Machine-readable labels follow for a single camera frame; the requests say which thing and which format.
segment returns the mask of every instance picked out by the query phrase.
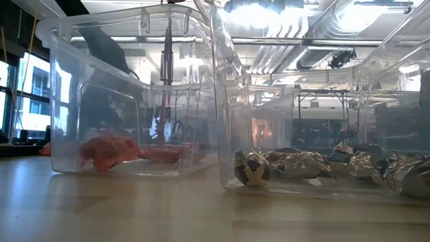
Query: glass window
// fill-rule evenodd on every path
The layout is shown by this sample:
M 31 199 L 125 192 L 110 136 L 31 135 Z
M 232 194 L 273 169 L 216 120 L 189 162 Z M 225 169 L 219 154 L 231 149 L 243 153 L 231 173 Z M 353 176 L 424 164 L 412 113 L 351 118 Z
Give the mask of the glass window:
M 7 87 L 7 74 L 9 73 L 9 65 L 0 61 L 0 85 Z
M 46 126 L 50 125 L 50 105 L 24 97 L 19 109 L 19 117 L 16 122 L 15 136 L 24 128 L 28 130 L 28 138 L 44 138 Z
M 5 117 L 6 93 L 0 91 L 0 130 L 3 129 L 3 119 Z
M 28 53 L 26 53 L 24 57 L 19 60 L 17 89 L 20 91 L 24 90 L 24 92 L 26 93 L 39 95 L 42 97 L 49 97 L 50 95 L 49 62 L 31 55 L 30 58 L 28 59 L 28 67 L 27 67 L 27 75 L 26 75 L 27 59 L 28 59 Z

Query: aluminum foil ball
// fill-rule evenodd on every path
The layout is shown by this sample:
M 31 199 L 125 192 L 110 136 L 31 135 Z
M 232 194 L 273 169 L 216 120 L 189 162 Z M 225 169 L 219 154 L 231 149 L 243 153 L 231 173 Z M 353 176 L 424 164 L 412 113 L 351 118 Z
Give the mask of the aluminum foil ball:
M 259 153 L 234 154 L 234 174 L 245 186 L 264 187 L 270 176 L 270 166 L 266 158 Z

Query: plastic storage container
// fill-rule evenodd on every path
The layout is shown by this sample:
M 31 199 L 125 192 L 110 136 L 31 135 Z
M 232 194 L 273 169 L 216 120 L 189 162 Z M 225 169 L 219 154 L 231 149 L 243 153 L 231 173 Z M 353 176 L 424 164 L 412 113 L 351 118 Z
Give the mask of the plastic storage container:
M 297 149 L 290 146 L 293 144 L 292 141 L 285 140 L 286 137 L 294 136 L 294 128 L 285 129 L 286 126 L 277 125 L 279 124 L 277 120 L 288 123 L 292 119 L 294 119 L 293 122 L 297 119 L 290 112 L 293 110 L 292 106 L 297 95 L 301 96 L 298 101 L 300 103 L 305 97 L 312 97 L 311 95 L 327 97 L 329 92 L 276 86 L 273 85 L 277 81 L 272 79 L 273 75 L 266 76 L 266 80 L 263 76 L 250 77 L 241 69 L 233 47 L 227 50 L 217 48 L 217 40 L 229 39 L 229 37 L 219 27 L 222 26 L 222 19 L 215 6 L 205 4 L 203 1 L 196 1 L 196 5 L 203 9 L 201 12 L 206 11 L 212 24 L 213 36 L 217 36 L 212 44 L 216 69 L 214 81 L 218 141 L 219 149 L 222 151 L 219 153 L 220 178 L 224 188 L 238 192 L 277 192 L 317 198 L 391 202 L 420 202 L 430 197 L 430 161 L 425 156 L 427 153 L 425 151 L 430 150 L 429 143 L 423 143 L 415 149 L 413 149 L 413 143 L 392 145 L 390 139 L 395 137 L 387 133 L 403 128 L 402 135 L 411 140 L 426 134 L 426 130 L 415 128 L 416 133 L 409 135 L 408 131 L 413 129 L 414 124 L 408 125 L 408 128 L 401 125 L 407 120 L 412 120 L 413 113 L 416 112 L 416 110 L 405 112 L 401 106 L 416 105 L 417 93 L 394 93 L 364 88 L 375 87 L 369 84 L 375 79 L 369 78 L 365 73 L 373 71 L 369 71 L 368 65 L 377 63 L 378 59 L 374 60 L 373 56 L 370 56 L 369 59 L 372 61 L 369 63 L 366 61 L 357 68 L 344 71 L 309 71 L 275 75 L 276 79 L 294 78 L 295 83 L 300 78 L 318 79 L 315 73 L 327 74 L 319 76 L 321 83 L 329 82 L 331 76 L 337 76 L 340 80 L 338 84 L 342 84 L 342 78 L 337 74 L 343 75 L 343 73 L 347 73 L 345 78 L 349 79 L 347 85 L 342 87 L 344 90 L 337 90 L 337 93 L 334 92 L 336 90 L 331 90 L 331 95 L 337 95 L 339 101 L 347 105 L 347 109 L 356 111 L 357 122 L 354 123 L 353 131 L 355 135 L 359 134 L 358 137 L 349 141 L 343 139 L 343 142 L 338 145 L 333 144 L 334 149 L 325 149 L 325 151 L 315 147 L 307 147 L 306 150 Z M 428 2 L 423 3 L 400 25 L 399 28 L 405 31 L 402 38 L 410 33 L 406 32 L 406 29 L 415 29 L 417 22 L 411 21 L 412 19 L 427 19 L 425 16 L 428 17 L 430 13 L 428 5 Z M 392 36 L 389 36 L 384 43 L 389 42 Z M 395 40 L 401 41 L 402 38 L 395 38 Z M 384 47 L 386 46 L 376 51 L 381 51 L 382 54 L 386 51 Z M 273 86 L 263 88 L 253 85 L 254 83 L 266 84 L 267 81 Z M 377 107 L 378 105 L 385 108 L 399 106 L 396 113 L 400 115 L 396 116 L 391 110 L 384 110 Z M 286 115 L 276 111 L 280 106 L 282 108 L 278 110 L 285 110 Z M 372 127 L 381 134 L 381 137 L 375 141 L 370 140 L 368 134 L 363 135 L 369 132 L 368 129 L 363 129 L 363 126 L 369 126 L 374 122 L 373 120 L 378 119 L 371 115 L 372 112 L 384 119 L 381 122 L 377 121 Z
M 50 48 L 54 171 L 174 177 L 217 162 L 210 31 L 197 11 L 52 19 L 36 34 Z

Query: table surface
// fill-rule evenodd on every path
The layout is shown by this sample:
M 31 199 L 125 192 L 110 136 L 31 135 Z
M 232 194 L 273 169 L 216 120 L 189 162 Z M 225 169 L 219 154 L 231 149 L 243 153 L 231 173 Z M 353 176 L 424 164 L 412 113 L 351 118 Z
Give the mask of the table surface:
M 233 194 L 184 179 L 54 173 L 0 161 L 0 241 L 429 241 L 430 206 Z

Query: container rim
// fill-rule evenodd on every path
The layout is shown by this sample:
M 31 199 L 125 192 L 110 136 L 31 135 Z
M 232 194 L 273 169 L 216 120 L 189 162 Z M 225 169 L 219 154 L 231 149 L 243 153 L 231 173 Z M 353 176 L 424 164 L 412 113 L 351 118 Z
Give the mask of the container rim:
M 91 22 L 103 22 L 113 19 L 125 19 L 128 17 L 142 17 L 143 14 L 158 14 L 158 13 L 182 13 L 196 19 L 201 24 L 208 27 L 201 13 L 187 6 L 174 4 L 159 4 L 146 7 L 135 7 L 132 9 L 122 9 L 109 11 L 105 13 L 94 13 L 89 15 L 78 15 L 64 18 L 46 19 L 38 23 L 36 28 L 36 36 L 42 41 L 42 45 L 50 48 L 49 33 L 60 28 L 70 28 L 79 24 Z

